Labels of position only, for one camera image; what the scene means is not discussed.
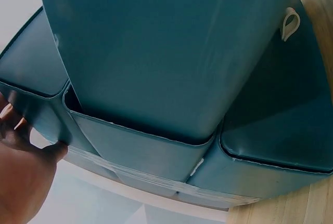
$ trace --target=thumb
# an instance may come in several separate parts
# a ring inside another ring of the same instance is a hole
[[[57,141],[55,144],[46,146],[42,150],[47,154],[48,157],[51,156],[52,159],[55,159],[57,162],[59,162],[64,158],[65,155],[67,155],[68,146],[61,141]]]

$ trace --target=clear tape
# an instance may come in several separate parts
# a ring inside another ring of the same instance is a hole
[[[184,182],[174,181],[170,179],[165,179],[162,177],[150,175],[145,172],[140,172],[135,169],[127,168],[112,162],[109,162],[100,156],[91,154],[87,151],[80,150],[73,146],[69,147],[69,153],[74,155],[79,155],[82,158],[85,158],[101,167],[104,167],[108,170],[115,172],[116,174],[123,174],[127,177],[137,179],[155,186],[160,186],[166,189],[170,189],[173,191],[185,193],[188,195],[192,195],[195,197],[199,197],[209,201],[221,201],[221,202],[229,202],[232,205],[245,205],[254,203],[260,200],[257,197],[248,197],[241,195],[228,194],[223,192],[216,192],[208,189],[198,188]]]

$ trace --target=finger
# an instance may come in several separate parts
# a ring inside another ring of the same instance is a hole
[[[18,150],[24,150],[25,148],[28,147],[27,146],[28,144],[30,145],[30,143],[28,143],[22,136],[17,134],[13,129],[4,127],[4,125],[6,125],[6,123],[2,124],[1,126],[2,128],[1,132],[3,136],[3,138],[1,139],[1,143],[4,143]]]
[[[55,159],[59,162],[65,155],[67,155],[68,146],[63,142],[58,141],[55,144],[46,146],[42,150],[45,152],[48,159]]]
[[[1,113],[2,122],[7,123],[13,129],[20,122],[21,119],[22,116],[14,110],[11,104],[5,106]]]
[[[8,101],[5,99],[5,97],[0,93],[0,112],[8,105]]]
[[[14,130],[26,141],[30,142],[30,133],[32,126],[28,121],[23,117],[20,122],[15,126]]]

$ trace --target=plastic container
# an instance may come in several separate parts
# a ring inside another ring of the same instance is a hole
[[[46,14],[40,8],[0,54],[0,92],[49,141],[62,140],[98,155],[62,106],[67,84]],[[68,159],[90,171],[116,177],[79,157]]]
[[[84,115],[71,87],[64,94],[63,103],[104,159],[152,176],[186,181],[215,137],[213,135],[206,143],[195,146]],[[128,177],[123,173],[117,173],[117,176],[131,187],[166,196],[175,193],[139,177]]]
[[[226,113],[220,140],[187,183],[271,198],[333,172],[333,107],[321,53],[300,0],[289,6],[299,29],[286,42],[274,35]]]
[[[210,200],[214,202],[228,202],[229,205],[237,206],[254,203],[260,200],[257,197],[244,197],[234,194],[226,194],[217,191],[211,191],[207,189],[201,189],[189,185],[185,182],[174,181],[166,179],[163,177],[158,177],[150,175],[147,173],[139,172],[137,170],[124,167],[110,161],[103,159],[100,156],[96,156],[89,152],[77,149],[75,147],[69,147],[68,154],[75,154],[79,157],[82,157],[85,160],[94,162],[95,164],[115,172],[116,174],[123,174],[130,178],[135,178],[139,181],[146,182],[146,184],[151,185],[152,187],[158,186],[161,188],[169,189],[173,192],[182,192],[194,197],[203,199],[204,201]]]
[[[43,0],[86,114],[192,144],[214,132],[287,2]]]

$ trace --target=storage bin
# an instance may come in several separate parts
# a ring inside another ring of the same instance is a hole
[[[64,94],[63,103],[104,159],[166,179],[186,181],[215,137],[213,135],[201,145],[190,145],[85,115],[81,112],[72,87]],[[131,187],[166,196],[175,193],[123,174],[117,176]]]
[[[220,139],[187,183],[271,198],[333,172],[333,108],[321,53],[300,0],[290,6],[299,29],[286,42],[274,35],[226,113]]]
[[[0,92],[49,141],[62,140],[98,155],[62,106],[67,84],[46,14],[40,8],[0,54]],[[79,157],[68,159],[97,174],[116,177]]]
[[[192,144],[214,132],[287,2],[43,0],[85,114]]]

